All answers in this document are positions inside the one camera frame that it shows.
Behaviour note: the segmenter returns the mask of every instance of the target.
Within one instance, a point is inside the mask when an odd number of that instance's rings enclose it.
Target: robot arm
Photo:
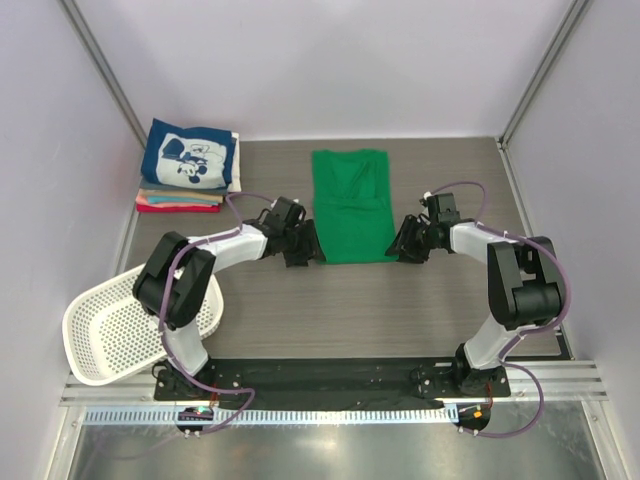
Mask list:
[[[165,335],[175,360],[195,378],[206,374],[203,370],[209,361],[195,317],[213,274],[237,263],[278,253],[284,254],[287,266],[306,266],[312,258],[324,258],[314,222],[305,220],[304,207],[280,197],[273,208],[265,212],[264,219],[247,221],[239,233],[222,232],[217,235],[221,240],[197,246],[178,265],[180,271],[176,272],[169,296]],[[176,232],[162,237],[133,287],[133,296],[148,314],[157,317],[160,312],[169,267],[178,252],[204,238],[187,239]]]
[[[482,396],[504,376],[502,362],[523,332],[548,324],[562,309],[565,285],[551,261],[531,246],[509,240],[475,221],[463,220],[453,194],[429,195],[425,210],[407,215],[388,255],[424,263],[432,249],[468,255],[487,265],[491,314],[476,335],[455,353],[453,377],[465,395]],[[531,238],[554,254],[548,238]]]

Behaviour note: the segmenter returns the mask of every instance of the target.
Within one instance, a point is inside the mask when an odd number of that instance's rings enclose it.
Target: stack of folded clothes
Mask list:
[[[227,193],[241,191],[239,135],[154,119],[141,170],[139,212],[219,212]]]

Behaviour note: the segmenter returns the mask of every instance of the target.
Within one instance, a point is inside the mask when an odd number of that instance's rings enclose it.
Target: white laundry basket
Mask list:
[[[76,298],[64,314],[62,336],[71,371],[87,385],[106,385],[133,375],[166,357],[154,317],[133,297],[144,265],[98,285]],[[224,301],[211,276],[196,320],[200,336],[211,335]]]

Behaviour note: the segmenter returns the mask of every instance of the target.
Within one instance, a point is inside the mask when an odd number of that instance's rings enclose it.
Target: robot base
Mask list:
[[[424,399],[460,399],[464,397],[511,396],[507,374],[503,367],[492,370],[472,370],[465,378],[456,376],[456,367],[421,365],[411,373]]]
[[[205,385],[214,386],[216,381],[216,365],[212,359],[195,376],[196,380]],[[211,393],[191,384],[184,376],[171,365],[168,360],[156,363],[151,370],[156,377],[156,389],[153,399],[158,402],[180,402],[210,400]]]
[[[511,395],[507,372],[504,367],[479,370],[471,368],[464,350],[464,343],[456,350],[451,364],[452,378],[463,396],[508,397]]]

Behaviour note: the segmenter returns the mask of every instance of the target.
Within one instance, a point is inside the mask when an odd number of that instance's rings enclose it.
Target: gray tabletop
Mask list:
[[[312,215],[311,152],[377,148],[389,153],[396,228],[418,213],[430,189],[477,180],[489,190],[484,223],[524,233],[492,139],[317,140],[242,142],[243,190],[300,199]],[[455,190],[464,217],[475,216],[481,193]],[[263,208],[240,199],[247,218]],[[128,268],[143,263],[160,237],[213,234],[235,225],[229,208],[208,214],[139,216]],[[286,269],[280,257],[240,264],[217,274],[225,300],[222,322],[205,341],[219,358],[450,356],[489,314],[486,267],[436,251],[427,264],[311,265]],[[556,355],[553,334],[529,338],[521,355]]]

